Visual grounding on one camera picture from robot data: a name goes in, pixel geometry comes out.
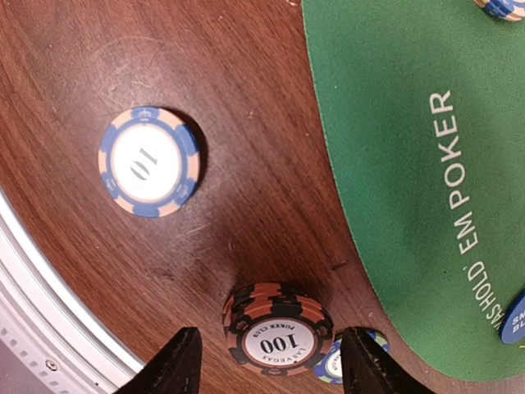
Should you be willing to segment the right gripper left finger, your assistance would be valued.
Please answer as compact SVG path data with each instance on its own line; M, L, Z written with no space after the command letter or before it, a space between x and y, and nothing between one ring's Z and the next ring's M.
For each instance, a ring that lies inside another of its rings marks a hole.
M198 394L203 343L197 328L177 334L115 394Z

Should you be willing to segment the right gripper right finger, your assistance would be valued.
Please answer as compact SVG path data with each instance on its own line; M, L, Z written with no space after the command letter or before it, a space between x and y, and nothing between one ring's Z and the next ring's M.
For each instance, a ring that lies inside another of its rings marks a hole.
M341 342L344 393L420 393L407 373L363 328L346 328Z

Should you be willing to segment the blue green fifty chip stack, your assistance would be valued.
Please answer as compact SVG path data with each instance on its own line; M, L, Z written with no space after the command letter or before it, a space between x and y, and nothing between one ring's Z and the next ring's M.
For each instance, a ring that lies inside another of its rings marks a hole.
M366 333L388 354L390 354L390 344L386 338L377 331L366 329ZM343 372L341 366L340 347L343 334L337 334L331 349L327 355L313 366L313 373L323 382L334 385L343 383Z

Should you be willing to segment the brown hundred chip stack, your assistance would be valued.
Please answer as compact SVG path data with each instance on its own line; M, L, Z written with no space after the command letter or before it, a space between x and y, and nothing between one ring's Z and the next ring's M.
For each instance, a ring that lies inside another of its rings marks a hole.
M228 351L255 373L290 376L312 369L336 330L320 302L289 284L260 282L231 292L222 310Z

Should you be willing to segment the blue small blind button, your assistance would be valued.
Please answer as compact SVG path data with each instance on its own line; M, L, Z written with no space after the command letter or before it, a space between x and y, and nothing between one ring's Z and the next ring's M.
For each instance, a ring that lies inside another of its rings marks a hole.
M508 308L500 328L500 340L506 345L513 345L524 338L524 291Z

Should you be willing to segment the blue peach ten chip stack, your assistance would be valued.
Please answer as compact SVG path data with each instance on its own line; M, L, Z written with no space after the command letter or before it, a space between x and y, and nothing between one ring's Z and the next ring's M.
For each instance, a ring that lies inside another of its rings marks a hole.
M197 189L199 143L189 126L158 107L132 108L109 124L98 149L98 169L113 200L143 218L180 209Z

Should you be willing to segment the ten chips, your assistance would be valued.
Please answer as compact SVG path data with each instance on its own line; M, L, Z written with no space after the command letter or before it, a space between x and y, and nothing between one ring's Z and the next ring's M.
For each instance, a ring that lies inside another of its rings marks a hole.
M474 0L474 2L489 16L506 21L522 21L524 19L524 0Z

